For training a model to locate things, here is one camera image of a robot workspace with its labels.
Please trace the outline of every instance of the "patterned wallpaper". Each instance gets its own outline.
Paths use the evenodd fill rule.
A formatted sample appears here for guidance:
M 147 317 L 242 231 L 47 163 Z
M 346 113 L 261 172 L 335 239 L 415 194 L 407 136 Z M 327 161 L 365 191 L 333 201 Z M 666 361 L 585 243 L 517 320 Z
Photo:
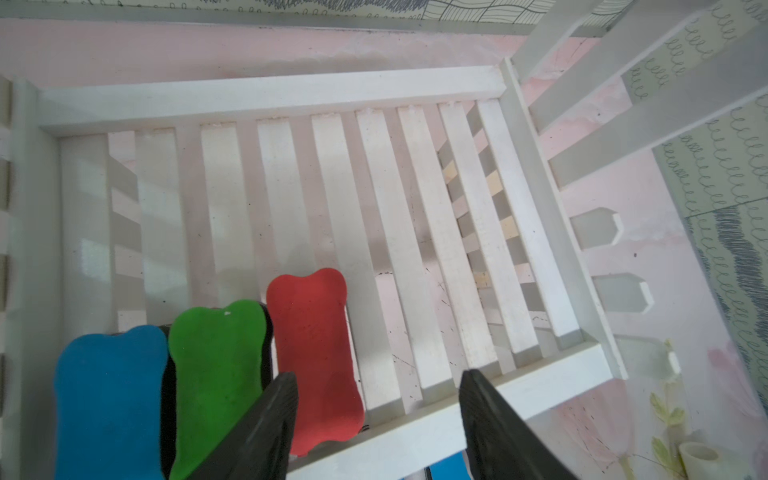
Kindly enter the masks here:
M 6 0 L 195 8 L 243 13 L 292 13 L 297 15 L 343 15 L 374 18 L 412 18 L 448 22 L 493 22 L 535 24 L 554 0 Z M 632 0 L 603 0 L 584 22 L 585 26 L 607 27 Z
M 715 4 L 624 75 L 632 101 L 761 22 L 768 22 L 768 2 Z M 654 155 L 768 412 L 768 95 L 672 138 Z

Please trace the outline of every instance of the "crib frame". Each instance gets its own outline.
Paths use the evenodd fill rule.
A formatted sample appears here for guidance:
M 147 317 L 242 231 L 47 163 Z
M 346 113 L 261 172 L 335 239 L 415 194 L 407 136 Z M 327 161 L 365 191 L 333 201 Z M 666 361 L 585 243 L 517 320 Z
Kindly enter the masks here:
M 22 79 L 12 86 L 0 80 L 0 124 L 8 125 L 12 136 L 10 170 L 0 169 L 10 177 L 11 219 L 3 477 L 53 478 L 52 379 L 65 339 L 115 331 L 117 311 L 127 306 L 142 303 L 147 321 L 156 324 L 190 306 L 186 247 L 180 247 L 186 245 L 184 230 L 172 227 L 183 218 L 173 130 L 180 121 L 204 125 L 206 171 L 222 172 L 210 180 L 220 188 L 212 196 L 209 185 L 209 203 L 231 205 L 231 213 L 246 221 L 243 185 L 236 179 L 240 153 L 229 123 L 260 121 L 266 176 L 283 185 L 268 191 L 278 219 L 274 234 L 281 273 L 304 275 L 313 270 L 314 259 L 311 250 L 307 253 L 302 186 L 285 118 L 312 115 L 333 234 L 343 245 L 337 247 L 339 265 L 354 286 L 349 320 L 372 428 L 293 462 L 289 478 L 392 480 L 465 447 L 440 333 L 419 299 L 423 272 L 414 261 L 420 258 L 410 216 L 402 212 L 402 185 L 392 174 L 397 169 L 387 170 L 394 154 L 382 108 L 398 108 L 468 364 L 482 369 L 521 417 L 531 418 L 609 379 L 677 374 L 674 355 L 661 342 L 615 336 L 607 323 L 606 310 L 650 308 L 645 282 L 630 274 L 593 278 L 582 256 L 582 249 L 618 241 L 618 215 L 598 208 L 569 219 L 559 188 L 766 93 L 768 26 L 756 27 L 549 161 L 542 157 L 538 135 L 710 3 L 639 0 L 602 43 L 531 105 L 520 82 L 580 25 L 594 2 L 560 0 L 520 50 L 498 66 L 48 90 Z M 466 112 L 461 101 L 474 101 L 474 107 Z M 439 106 L 448 137 L 439 149 L 426 130 L 424 104 Z M 380 311 L 362 313 L 375 312 L 378 298 L 339 119 L 340 112 L 350 111 L 357 112 L 425 399 L 408 415 L 383 325 L 359 320 L 382 317 Z M 478 155 L 473 136 L 481 129 L 489 151 Z M 137 132 L 137 174 L 107 150 L 108 132 L 129 130 Z M 486 175 L 483 162 L 489 155 L 495 169 Z M 463 201 L 450 198 L 444 187 L 457 176 Z M 139 202 L 141 225 L 111 211 L 112 189 Z M 501 190 L 512 215 L 499 221 L 492 194 Z M 467 210 L 475 232 L 462 238 L 455 220 L 457 211 Z M 235 231 L 227 242 L 217 244 L 214 238 L 223 305 L 253 295 L 248 289 L 250 233 L 229 227 Z M 505 248 L 512 237 L 525 245 L 538 295 L 523 287 L 530 282 L 518 278 Z M 143 282 L 117 274 L 116 244 L 163 264 L 145 262 Z M 467 252 L 477 250 L 486 272 L 473 271 L 467 260 Z M 230 272 L 226 279 L 225 271 Z M 493 289 L 496 304 L 481 303 L 478 289 Z M 533 303 L 548 313 L 546 325 L 531 321 Z M 489 323 L 489 311 L 500 322 Z M 551 331 L 559 353 L 542 358 L 535 335 L 540 328 Z M 514 371 L 501 374 L 497 348 L 511 351 Z

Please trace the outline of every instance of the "blue object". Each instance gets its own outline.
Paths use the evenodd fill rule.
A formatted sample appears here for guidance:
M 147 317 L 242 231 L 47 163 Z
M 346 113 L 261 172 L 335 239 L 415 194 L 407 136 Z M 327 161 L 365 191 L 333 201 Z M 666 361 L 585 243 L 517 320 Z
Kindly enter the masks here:
M 451 455 L 429 467 L 432 480 L 470 480 L 464 455 Z
M 165 335 L 139 326 L 86 335 L 58 359 L 56 480 L 164 480 L 160 400 Z

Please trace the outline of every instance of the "red bone-shaped block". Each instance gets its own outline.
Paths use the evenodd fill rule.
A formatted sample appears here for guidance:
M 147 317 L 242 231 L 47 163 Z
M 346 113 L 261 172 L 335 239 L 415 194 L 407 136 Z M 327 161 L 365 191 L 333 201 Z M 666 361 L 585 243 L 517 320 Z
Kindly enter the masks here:
M 352 368 L 344 306 L 346 282 L 332 268 L 282 275 L 266 290 L 281 372 L 296 373 L 299 411 L 293 455 L 327 440 L 344 442 L 362 428 L 365 412 Z

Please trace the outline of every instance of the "white crib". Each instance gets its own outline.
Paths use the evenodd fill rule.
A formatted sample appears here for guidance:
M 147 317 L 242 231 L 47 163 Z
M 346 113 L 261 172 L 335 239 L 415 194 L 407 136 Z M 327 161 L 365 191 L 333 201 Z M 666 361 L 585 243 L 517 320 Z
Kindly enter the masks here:
M 349 285 L 347 311 L 371 428 L 292 462 L 289 478 L 393 480 L 465 447 L 454 379 L 390 141 L 392 122 L 388 126 L 382 109 L 395 108 L 402 127 L 467 365 L 492 379 L 520 416 L 530 418 L 612 378 L 674 375 L 674 355 L 663 343 L 617 338 L 606 321 L 605 310 L 650 308 L 644 281 L 630 274 L 593 278 L 582 258 L 582 249 L 618 241 L 618 215 L 598 208 L 569 219 L 558 188 L 766 93 L 768 26 L 549 161 L 538 136 L 710 3 L 639 0 L 531 105 L 519 82 L 576 29 L 592 0 L 556 3 L 515 56 L 498 66 L 41 91 L 24 80 L 0 80 L 0 124 L 10 126 L 12 138 L 11 157 L 0 169 L 10 178 L 11 218 L 3 477 L 53 476 L 52 378 L 65 342 L 117 332 L 120 311 L 145 310 L 147 322 L 159 325 L 191 306 L 188 270 L 199 259 L 187 255 L 174 130 L 180 124 L 202 125 L 196 134 L 213 237 L 211 281 L 222 305 L 259 299 L 266 289 L 256 281 L 236 122 L 257 121 L 268 198 L 260 208 L 271 218 L 278 273 L 316 269 L 303 196 L 308 186 L 294 145 L 313 141 L 316 150 L 334 251 Z M 439 134 L 428 121 L 430 111 L 439 112 Z M 299 116 L 310 116 L 313 138 L 292 132 L 288 119 Z M 136 132 L 136 173 L 109 154 L 108 133 L 123 131 Z M 433 138 L 443 134 L 447 141 L 436 148 Z M 488 145 L 480 152 L 478 135 Z M 365 152 L 422 390 L 422 404 L 407 415 L 351 141 L 362 142 Z M 114 212 L 113 195 L 136 202 L 141 221 Z M 0 197 L 6 196 L 0 191 Z M 511 253 L 512 240 L 522 253 Z M 116 246 L 141 252 L 143 278 L 116 271 Z M 535 323 L 530 311 L 545 311 L 546 320 Z M 540 330 L 554 338 L 556 351 L 543 352 Z M 500 366 L 497 352 L 504 351 L 511 352 L 513 366 Z

